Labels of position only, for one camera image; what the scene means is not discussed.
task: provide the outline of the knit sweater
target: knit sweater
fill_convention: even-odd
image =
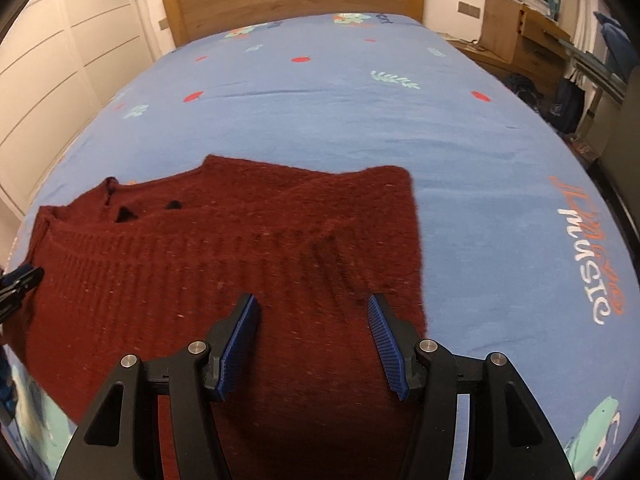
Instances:
[[[123,354],[203,338],[241,292],[262,320],[236,391],[214,406],[236,479],[389,479],[414,406],[386,384],[372,292],[424,333],[409,174],[329,174],[208,156],[146,184],[107,178],[36,217],[28,261],[46,276],[5,336],[78,422]],[[177,480],[167,403],[160,431]]]

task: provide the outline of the metal screw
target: metal screw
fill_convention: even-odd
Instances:
[[[432,339],[423,339],[420,341],[420,350],[423,352],[431,353],[438,349],[438,343]]]
[[[194,341],[189,345],[189,352],[192,354],[201,354],[207,348],[207,344],[203,341]]]
[[[504,366],[507,364],[507,356],[500,352],[494,352],[491,354],[491,362],[496,366]]]
[[[137,361],[138,361],[138,358],[135,355],[129,354],[129,355],[125,355],[120,360],[120,364],[125,368],[131,368],[134,364],[136,364]]]

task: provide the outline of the black clip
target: black clip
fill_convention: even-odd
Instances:
[[[22,264],[0,278],[0,323],[4,323],[22,306],[24,295],[42,281],[44,269]]]
[[[170,399],[180,478],[230,480],[209,403],[234,389],[259,319],[257,300],[243,294],[204,340],[147,362],[124,356],[86,410],[56,480],[161,480],[158,395]]]
[[[415,328],[409,330],[395,317],[382,294],[370,300],[369,323],[391,388],[402,398],[398,377],[416,376],[416,386],[422,385],[422,409],[401,480],[449,478],[458,394],[470,398],[465,480],[575,480],[545,414],[504,354],[474,359],[453,355],[434,340],[420,340]],[[422,372],[415,369],[416,361]]]

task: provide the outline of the leaf print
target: leaf print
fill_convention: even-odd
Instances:
[[[249,32],[253,31],[254,28],[263,27],[264,25],[267,25],[267,23],[258,23],[257,25],[249,25],[248,27],[235,28],[234,30],[230,30],[226,34],[225,38],[233,38],[235,36],[244,36]]]
[[[439,51],[437,48],[432,48],[429,46],[427,47],[427,50],[431,52],[434,56],[445,57],[445,55],[441,53],[441,51]]]
[[[127,92],[128,92],[129,90],[131,90],[131,88],[130,88],[130,87],[129,87],[129,88],[125,88],[125,89],[121,90],[120,92],[118,92],[118,93],[116,94],[116,97],[114,97],[111,101],[113,101],[114,103],[115,103],[115,102],[117,102],[117,101],[119,101],[120,99],[122,99],[122,98],[127,94]]]
[[[409,78],[406,77],[400,77],[396,74],[386,74],[384,72],[377,72],[375,70],[371,71],[371,77],[373,79],[375,79],[376,81],[382,81],[385,83],[399,83],[402,86],[405,86],[407,88],[415,88],[416,90],[419,90],[420,87],[417,85],[417,83],[412,83],[411,80]]]
[[[371,16],[360,14],[358,12],[342,12],[334,14],[334,23],[345,25],[347,23],[362,23],[364,20],[370,20]]]
[[[149,108],[149,105],[134,106],[131,110],[129,110],[129,113],[123,117],[123,119],[129,119],[130,117],[140,117],[140,115],[146,112],[147,108]]]

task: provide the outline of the bed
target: bed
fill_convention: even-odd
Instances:
[[[27,212],[10,269],[39,206],[108,175],[146,182],[208,153],[329,172],[401,166],[428,335],[456,354],[508,355],[577,478],[603,471],[640,415],[640,295],[607,205],[559,137],[424,28],[422,0],[220,1],[164,0],[178,48],[73,143]],[[74,426],[9,354],[14,445],[51,478]],[[467,410],[460,398],[455,480]]]

